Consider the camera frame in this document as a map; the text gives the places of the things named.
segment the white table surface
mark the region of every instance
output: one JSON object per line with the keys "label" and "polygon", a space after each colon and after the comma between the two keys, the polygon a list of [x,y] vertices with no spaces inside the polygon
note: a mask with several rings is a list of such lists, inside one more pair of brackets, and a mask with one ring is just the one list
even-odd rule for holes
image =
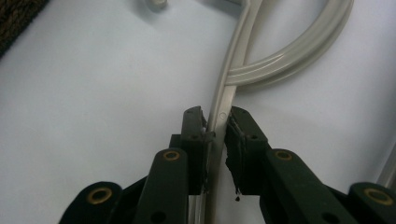
{"label": "white table surface", "polygon": [[[325,0],[264,0],[248,61],[281,49]],[[0,61],[0,223],[57,223],[88,185],[149,172],[183,111],[207,117],[240,8],[221,0],[51,0]],[[356,0],[330,50],[295,77],[238,92],[273,147],[327,185],[375,182],[396,140],[396,2]],[[263,223],[222,166],[217,223]]]}

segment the white surface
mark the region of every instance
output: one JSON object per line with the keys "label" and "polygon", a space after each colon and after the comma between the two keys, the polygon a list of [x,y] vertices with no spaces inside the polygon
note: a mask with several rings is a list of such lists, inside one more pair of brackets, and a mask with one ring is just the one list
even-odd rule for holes
{"label": "white surface", "polygon": [[[249,61],[295,39],[325,1],[264,3]],[[209,111],[240,7],[173,0],[52,0],[0,61],[0,223],[56,223],[77,194],[146,175],[185,109]],[[330,50],[296,77],[239,92],[273,147],[346,192],[376,181],[396,138],[396,3],[355,1]],[[219,223],[263,223],[234,201],[223,166]]]}

